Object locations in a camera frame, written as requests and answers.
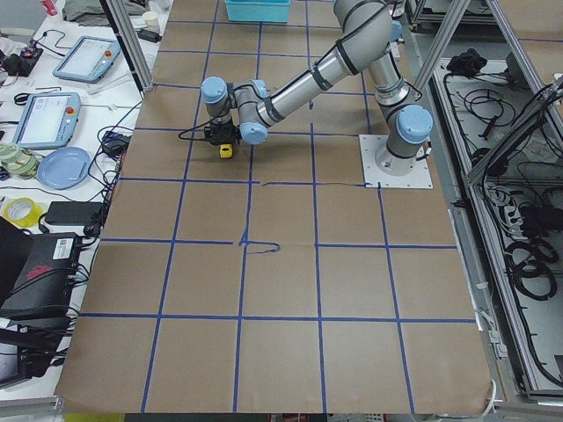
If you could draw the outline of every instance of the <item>blue container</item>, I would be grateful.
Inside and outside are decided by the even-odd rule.
[[[225,0],[229,20],[287,22],[291,0]]]

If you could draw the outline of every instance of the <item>paper cup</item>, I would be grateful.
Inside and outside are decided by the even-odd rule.
[[[160,33],[160,25],[158,24],[158,13],[155,11],[146,11],[143,14],[143,19],[147,25],[147,29],[154,33]]]

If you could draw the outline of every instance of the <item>white mounting plate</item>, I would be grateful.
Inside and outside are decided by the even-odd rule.
[[[376,151],[387,142],[387,135],[360,135],[362,149],[363,180],[367,187],[432,189],[432,178],[426,160],[417,161],[406,176],[392,176],[380,170],[376,164]],[[418,156],[424,155],[420,148]]]

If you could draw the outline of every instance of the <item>tape roll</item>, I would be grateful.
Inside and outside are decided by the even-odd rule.
[[[37,224],[43,210],[29,198],[11,200],[4,208],[3,217],[22,228],[32,227]]]

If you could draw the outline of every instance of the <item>blue joint cap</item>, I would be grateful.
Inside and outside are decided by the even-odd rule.
[[[405,142],[419,145],[427,140],[434,119],[427,109],[420,105],[408,105],[398,112],[397,130]]]
[[[261,79],[251,79],[251,82],[254,84],[254,86],[258,90],[259,95],[262,98],[267,97],[266,83],[263,80],[261,80]]]
[[[210,76],[201,84],[201,95],[206,104],[215,104],[227,95],[227,83],[219,76]]]
[[[390,42],[395,42],[401,35],[403,34],[403,26],[397,20],[393,20],[393,28],[391,30],[391,37],[389,38]]]
[[[240,125],[240,135],[243,140],[251,145],[260,145],[267,138],[267,129],[253,121]]]

